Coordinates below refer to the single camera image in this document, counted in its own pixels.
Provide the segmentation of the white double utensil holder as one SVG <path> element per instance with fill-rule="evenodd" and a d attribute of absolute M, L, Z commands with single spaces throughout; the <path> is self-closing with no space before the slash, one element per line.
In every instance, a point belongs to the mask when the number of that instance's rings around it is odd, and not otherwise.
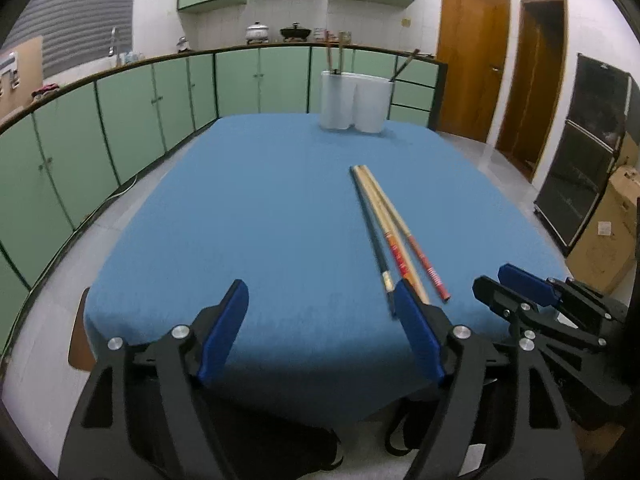
<path fill-rule="evenodd" d="M 326 130 L 354 128 L 379 134 L 385 128 L 394 84 L 388 79 L 356 73 L 321 73 L 320 126 Z"/>

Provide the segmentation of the brown wooden door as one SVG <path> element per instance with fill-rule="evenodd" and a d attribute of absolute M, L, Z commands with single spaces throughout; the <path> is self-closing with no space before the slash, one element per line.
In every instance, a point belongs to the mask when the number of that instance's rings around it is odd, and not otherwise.
<path fill-rule="evenodd" d="M 442 0 L 437 58 L 447 64 L 438 128 L 488 138 L 508 47 L 511 0 Z"/>

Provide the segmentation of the black chopstick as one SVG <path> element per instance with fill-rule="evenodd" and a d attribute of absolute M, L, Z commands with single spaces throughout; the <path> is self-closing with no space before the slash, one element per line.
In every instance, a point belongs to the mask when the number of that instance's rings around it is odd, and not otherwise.
<path fill-rule="evenodd" d="M 416 56 L 420 53 L 420 49 L 414 49 L 406 58 L 405 61 L 399 65 L 393 73 L 393 76 L 390 77 L 390 82 L 395 82 L 398 76 L 408 67 L 408 65 L 416 58 Z"/>
<path fill-rule="evenodd" d="M 357 174 L 357 170 L 355 166 L 351 166 L 349 168 L 350 176 L 352 177 L 352 182 L 354 182 L 356 193 L 358 196 L 358 202 L 360 205 L 361 213 L 363 216 L 364 224 L 366 225 L 368 237 L 373 249 L 374 258 L 376 261 L 376 265 L 378 266 L 378 273 L 380 274 L 381 281 L 383 284 L 386 302 L 388 305 L 388 310 L 390 310 L 390 316 L 392 318 L 396 318 L 396 311 L 394 306 L 394 284 L 392 282 L 392 276 L 390 275 L 390 269 L 388 268 L 388 264 L 383 252 L 383 248 L 381 245 L 380 238 L 378 237 L 378 232 L 376 232 L 372 211 L 369 206 L 369 202 L 364 192 L 363 184 L 360 182 L 360 179 Z"/>

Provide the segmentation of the open wooden doorway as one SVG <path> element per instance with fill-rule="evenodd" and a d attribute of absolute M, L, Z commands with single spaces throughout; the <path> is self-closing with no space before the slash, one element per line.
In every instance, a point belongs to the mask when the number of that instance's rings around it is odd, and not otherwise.
<path fill-rule="evenodd" d="M 518 48 L 496 148 L 532 180 L 558 106 L 566 59 L 567 0 L 522 0 Z"/>

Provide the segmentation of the chrome kitchen faucet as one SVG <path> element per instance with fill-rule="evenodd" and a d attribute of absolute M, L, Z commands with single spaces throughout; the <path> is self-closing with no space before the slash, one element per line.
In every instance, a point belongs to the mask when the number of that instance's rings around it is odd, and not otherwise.
<path fill-rule="evenodd" d="M 113 26 L 110 36 L 110 47 L 108 48 L 108 56 L 114 58 L 114 66 L 120 66 L 120 39 L 119 29 L 117 26 Z"/>

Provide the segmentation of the grey window blind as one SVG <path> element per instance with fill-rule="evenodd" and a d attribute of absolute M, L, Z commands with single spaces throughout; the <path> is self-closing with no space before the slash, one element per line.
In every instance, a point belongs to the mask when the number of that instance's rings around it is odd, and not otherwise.
<path fill-rule="evenodd" d="M 3 49 L 41 36 L 46 77 L 106 58 L 111 29 L 119 29 L 120 53 L 132 49 L 134 0 L 30 0 L 9 31 Z"/>

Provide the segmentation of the red cloth on counter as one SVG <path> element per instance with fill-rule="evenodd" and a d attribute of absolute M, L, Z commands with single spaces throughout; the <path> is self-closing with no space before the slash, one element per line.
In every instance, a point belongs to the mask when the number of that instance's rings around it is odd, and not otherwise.
<path fill-rule="evenodd" d="M 39 101 L 45 96 L 57 92 L 58 90 L 60 90 L 60 86 L 58 84 L 44 84 L 42 87 L 32 92 L 32 100 L 34 102 Z"/>

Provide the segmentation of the cardboard board with device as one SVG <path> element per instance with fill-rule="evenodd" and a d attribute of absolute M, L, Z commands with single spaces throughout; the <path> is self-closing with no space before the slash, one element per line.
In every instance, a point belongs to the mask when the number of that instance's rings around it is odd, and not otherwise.
<path fill-rule="evenodd" d="M 43 83 L 41 36 L 1 51 L 0 116 L 6 120 L 32 102 Z"/>

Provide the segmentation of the black wok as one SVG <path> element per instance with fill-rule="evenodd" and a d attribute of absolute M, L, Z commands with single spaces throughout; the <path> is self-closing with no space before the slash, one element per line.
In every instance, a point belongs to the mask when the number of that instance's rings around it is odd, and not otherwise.
<path fill-rule="evenodd" d="M 280 35 L 284 42 L 306 42 L 311 36 L 311 33 L 311 29 L 303 27 L 297 22 L 293 23 L 291 26 L 280 29 Z"/>

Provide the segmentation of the black glass cabinet appliance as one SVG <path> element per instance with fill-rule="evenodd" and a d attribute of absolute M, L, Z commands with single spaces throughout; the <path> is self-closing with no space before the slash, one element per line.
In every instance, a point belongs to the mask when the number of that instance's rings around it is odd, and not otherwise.
<path fill-rule="evenodd" d="M 563 133 L 536 200 L 563 255 L 582 234 L 617 166 L 634 165 L 639 144 L 639 85 L 630 73 L 577 55 L 576 77 Z"/>

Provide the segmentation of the brown cardboard box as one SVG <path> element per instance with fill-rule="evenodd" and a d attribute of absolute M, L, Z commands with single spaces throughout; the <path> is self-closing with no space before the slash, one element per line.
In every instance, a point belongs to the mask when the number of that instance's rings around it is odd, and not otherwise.
<path fill-rule="evenodd" d="M 621 166 L 566 258 L 573 278 L 607 294 L 623 281 L 636 260 L 638 198 L 639 171 Z"/>

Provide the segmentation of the green lower kitchen cabinets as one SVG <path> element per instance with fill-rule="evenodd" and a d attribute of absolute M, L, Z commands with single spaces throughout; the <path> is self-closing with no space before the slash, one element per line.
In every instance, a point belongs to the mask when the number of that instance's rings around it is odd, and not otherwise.
<path fill-rule="evenodd" d="M 1 131 L 1 341 L 56 255 L 116 188 L 181 143 L 93 286 L 94 336 L 147 341 L 190 320 L 235 278 L 260 318 L 303 304 L 379 306 L 349 167 L 390 178 L 414 210 L 449 145 L 424 126 L 323 130 L 308 113 L 227 115 L 215 101 L 238 51 L 142 64 L 48 99 Z"/>

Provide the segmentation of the white pot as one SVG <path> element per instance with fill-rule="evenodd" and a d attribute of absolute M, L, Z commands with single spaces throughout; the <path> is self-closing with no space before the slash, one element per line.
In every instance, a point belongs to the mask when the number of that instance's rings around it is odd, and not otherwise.
<path fill-rule="evenodd" d="M 247 44 L 268 44 L 269 26 L 261 22 L 248 25 L 245 32 L 245 41 Z"/>

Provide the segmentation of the blue tablecloth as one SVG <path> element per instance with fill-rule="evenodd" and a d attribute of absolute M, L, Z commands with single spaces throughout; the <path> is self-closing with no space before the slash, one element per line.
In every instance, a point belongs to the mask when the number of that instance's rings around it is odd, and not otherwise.
<path fill-rule="evenodd" d="M 218 304 L 250 304 L 224 384 L 320 422 L 362 419 L 426 387 L 380 271 L 349 170 L 367 166 L 450 292 L 451 322 L 492 340 L 508 326 L 473 295 L 505 263 L 566 278 L 558 251 L 449 142 L 389 122 L 368 136 L 314 115 L 222 118 L 134 215 L 90 287 L 90 344 L 160 338 Z"/>

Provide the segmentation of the plain bamboo chopstick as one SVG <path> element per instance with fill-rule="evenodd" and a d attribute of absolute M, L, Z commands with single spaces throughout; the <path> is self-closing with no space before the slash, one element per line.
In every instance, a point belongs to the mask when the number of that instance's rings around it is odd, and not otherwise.
<path fill-rule="evenodd" d="M 341 75 L 344 70 L 344 47 L 346 44 L 346 32 L 338 33 L 338 64 L 336 73 Z"/>

